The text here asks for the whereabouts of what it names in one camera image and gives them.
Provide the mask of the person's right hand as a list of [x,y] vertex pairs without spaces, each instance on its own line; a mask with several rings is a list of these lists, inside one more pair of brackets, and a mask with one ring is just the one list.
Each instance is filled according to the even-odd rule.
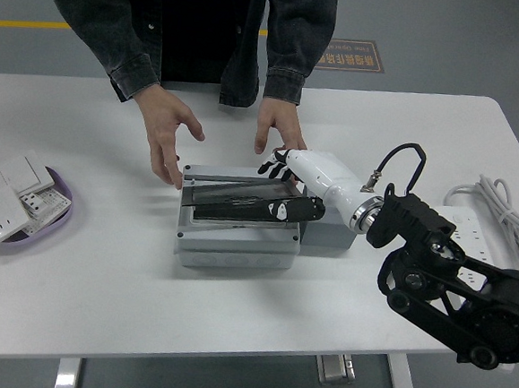
[[177,129],[184,125],[194,139],[202,142],[205,136],[200,122],[189,106],[159,84],[135,93],[133,99],[143,115],[152,172],[180,190],[183,176],[178,167]]

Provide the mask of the person's left hand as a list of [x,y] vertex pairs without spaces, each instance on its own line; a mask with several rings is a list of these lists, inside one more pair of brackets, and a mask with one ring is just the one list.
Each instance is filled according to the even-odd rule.
[[269,132],[276,129],[285,149],[305,150],[307,144],[298,120],[297,105],[282,99],[263,98],[257,114],[254,152],[263,154]]

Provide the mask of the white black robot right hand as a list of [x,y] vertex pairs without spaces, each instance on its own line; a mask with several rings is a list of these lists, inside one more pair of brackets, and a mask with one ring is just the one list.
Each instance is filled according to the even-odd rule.
[[324,204],[340,213],[343,223],[355,233],[365,234],[383,201],[332,153],[308,150],[277,150],[257,171],[271,178],[294,176]]

